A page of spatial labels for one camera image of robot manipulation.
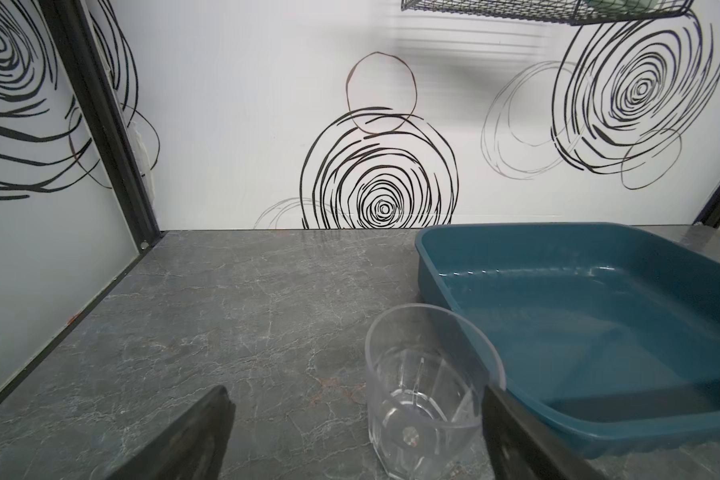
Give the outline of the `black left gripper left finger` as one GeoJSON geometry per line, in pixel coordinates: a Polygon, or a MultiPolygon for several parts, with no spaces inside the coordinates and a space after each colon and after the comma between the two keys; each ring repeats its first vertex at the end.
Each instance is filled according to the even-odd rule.
{"type": "Polygon", "coordinates": [[[236,406],[217,385],[111,472],[110,479],[217,479],[233,429],[236,406]]]}

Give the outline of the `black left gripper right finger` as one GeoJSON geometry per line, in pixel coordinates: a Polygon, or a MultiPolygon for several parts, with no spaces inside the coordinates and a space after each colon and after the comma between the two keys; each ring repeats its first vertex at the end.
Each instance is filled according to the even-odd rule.
{"type": "Polygon", "coordinates": [[[484,388],[482,435],[497,479],[602,479],[604,475],[574,453],[504,390],[484,388]]]}

